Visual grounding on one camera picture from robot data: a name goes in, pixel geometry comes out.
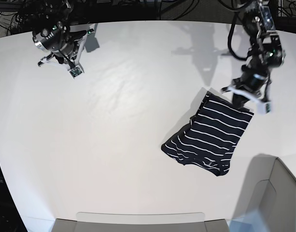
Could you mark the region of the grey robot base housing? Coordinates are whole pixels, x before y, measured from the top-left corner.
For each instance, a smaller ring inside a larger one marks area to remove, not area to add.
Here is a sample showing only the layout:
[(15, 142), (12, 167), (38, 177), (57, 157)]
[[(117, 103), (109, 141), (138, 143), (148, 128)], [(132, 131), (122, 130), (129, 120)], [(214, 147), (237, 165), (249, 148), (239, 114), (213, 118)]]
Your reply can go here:
[(251, 159), (242, 185), (199, 184), (175, 203), (194, 203), (191, 213), (118, 215), (85, 213), (57, 219), (55, 232), (296, 232), (296, 177), (282, 159), (260, 154)]

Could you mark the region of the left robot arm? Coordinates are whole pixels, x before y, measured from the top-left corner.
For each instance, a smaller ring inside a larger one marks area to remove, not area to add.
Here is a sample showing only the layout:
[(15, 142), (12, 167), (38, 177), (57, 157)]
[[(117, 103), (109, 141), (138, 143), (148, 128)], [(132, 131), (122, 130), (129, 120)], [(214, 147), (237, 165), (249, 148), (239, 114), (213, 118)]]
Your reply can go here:
[[(227, 5), (220, 1), (225, 9), (234, 14), (227, 37), (229, 53), (235, 59), (246, 62), (241, 67), (241, 77), (233, 79), (221, 92), (232, 92), (232, 104), (237, 108), (242, 108), (248, 101), (254, 102), (261, 114), (271, 112), (271, 71), (282, 66), (285, 58), (268, 3), (267, 0), (242, 0), (237, 5)], [(249, 36), (250, 48), (246, 57), (238, 56), (232, 49), (237, 21), (241, 22)]]

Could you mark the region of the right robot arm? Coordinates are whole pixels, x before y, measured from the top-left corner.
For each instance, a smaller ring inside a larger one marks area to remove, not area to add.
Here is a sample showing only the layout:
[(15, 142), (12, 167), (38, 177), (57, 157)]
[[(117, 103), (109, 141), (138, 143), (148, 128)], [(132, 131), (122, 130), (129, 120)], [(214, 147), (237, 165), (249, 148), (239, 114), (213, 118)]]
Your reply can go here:
[(92, 28), (71, 30), (74, 0), (26, 0), (22, 7), (22, 23), (32, 31), (35, 46), (48, 53), (37, 63), (59, 66), (73, 78), (84, 73), (81, 54)]

